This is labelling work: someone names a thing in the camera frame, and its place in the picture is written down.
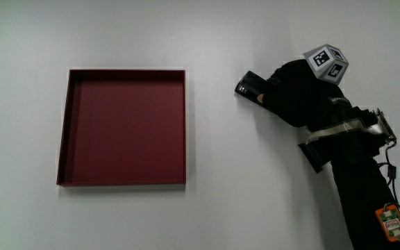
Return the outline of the person's right hand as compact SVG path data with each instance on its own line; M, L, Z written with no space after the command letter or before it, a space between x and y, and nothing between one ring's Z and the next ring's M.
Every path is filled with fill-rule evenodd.
M342 51L325 44L287 62L267 79L272 88L256 101L294 127L323 128L330 118L352 108L339 88L349 65Z

